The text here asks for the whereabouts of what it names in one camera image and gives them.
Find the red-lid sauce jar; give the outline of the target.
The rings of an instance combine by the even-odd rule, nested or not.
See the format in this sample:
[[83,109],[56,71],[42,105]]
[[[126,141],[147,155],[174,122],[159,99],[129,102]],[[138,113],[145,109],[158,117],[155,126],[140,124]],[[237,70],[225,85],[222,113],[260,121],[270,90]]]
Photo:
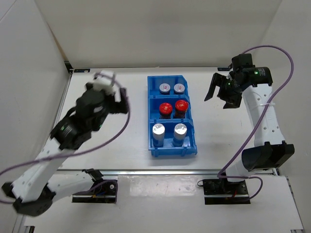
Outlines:
[[173,107],[171,104],[164,102],[159,106],[160,119],[170,119],[173,112]]
[[188,110],[189,103],[185,100],[178,100],[175,103],[175,113],[174,118],[185,118],[186,112]]

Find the silver-lid pepper jar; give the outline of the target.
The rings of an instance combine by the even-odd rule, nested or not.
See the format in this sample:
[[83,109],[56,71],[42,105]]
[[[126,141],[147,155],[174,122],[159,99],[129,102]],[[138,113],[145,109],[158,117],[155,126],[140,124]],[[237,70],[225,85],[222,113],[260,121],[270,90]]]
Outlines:
[[183,146],[187,134],[187,127],[183,123],[176,124],[173,131],[173,145],[176,147]]
[[161,123],[156,123],[152,127],[152,136],[154,147],[162,147],[164,144],[165,127]]

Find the dark spice jar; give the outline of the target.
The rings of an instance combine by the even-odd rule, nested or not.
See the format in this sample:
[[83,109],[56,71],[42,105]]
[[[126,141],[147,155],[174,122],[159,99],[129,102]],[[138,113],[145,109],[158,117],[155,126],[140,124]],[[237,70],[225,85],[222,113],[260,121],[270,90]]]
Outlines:
[[174,85],[173,91],[176,95],[182,95],[185,92],[185,86],[181,83],[177,83]]
[[170,90],[171,90],[171,87],[168,83],[162,83],[159,86],[159,91],[160,91],[160,94],[162,94],[162,95],[169,95]]

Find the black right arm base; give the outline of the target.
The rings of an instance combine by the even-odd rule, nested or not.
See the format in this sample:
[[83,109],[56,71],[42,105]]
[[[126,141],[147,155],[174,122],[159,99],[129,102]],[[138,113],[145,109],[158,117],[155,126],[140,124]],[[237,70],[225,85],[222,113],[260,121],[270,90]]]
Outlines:
[[203,188],[205,205],[250,204],[245,181],[231,183],[225,179],[203,179],[197,186]]

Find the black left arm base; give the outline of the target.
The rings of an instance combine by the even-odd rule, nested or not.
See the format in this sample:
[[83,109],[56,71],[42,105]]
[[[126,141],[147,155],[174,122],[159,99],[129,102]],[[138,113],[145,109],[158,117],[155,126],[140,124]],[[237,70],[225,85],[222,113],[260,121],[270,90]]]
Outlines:
[[119,187],[117,176],[105,176],[92,168],[82,171],[91,177],[93,185],[88,191],[72,195],[72,203],[116,204]]

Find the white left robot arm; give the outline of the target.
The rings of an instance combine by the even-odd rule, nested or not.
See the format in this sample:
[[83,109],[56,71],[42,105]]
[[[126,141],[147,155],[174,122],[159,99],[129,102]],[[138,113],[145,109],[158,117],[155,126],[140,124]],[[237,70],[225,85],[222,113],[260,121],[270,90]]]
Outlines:
[[55,179],[53,175],[67,158],[92,151],[77,152],[91,138],[92,132],[101,128],[109,114],[130,115],[126,88],[120,86],[119,92],[121,100],[117,102],[114,93],[109,94],[95,83],[87,83],[76,105],[52,129],[37,158],[3,171],[30,166],[18,179],[5,182],[1,187],[7,197],[14,199],[11,204],[17,214],[39,216],[64,197],[96,195],[104,187],[118,186],[116,180],[104,180],[102,173],[92,168],[71,178]]

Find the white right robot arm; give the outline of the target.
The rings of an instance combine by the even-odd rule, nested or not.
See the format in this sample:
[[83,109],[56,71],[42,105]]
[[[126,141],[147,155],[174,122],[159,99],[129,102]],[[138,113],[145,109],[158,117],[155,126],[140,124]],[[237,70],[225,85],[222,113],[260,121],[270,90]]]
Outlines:
[[269,68],[256,67],[249,53],[239,54],[231,62],[228,76],[214,73],[205,100],[211,99],[219,87],[217,96],[225,101],[225,109],[237,109],[244,102],[253,125],[249,137],[254,139],[254,146],[239,149],[240,159],[232,160],[220,172],[218,188],[224,194],[256,171],[279,168],[294,154],[294,145],[286,143],[277,121]]

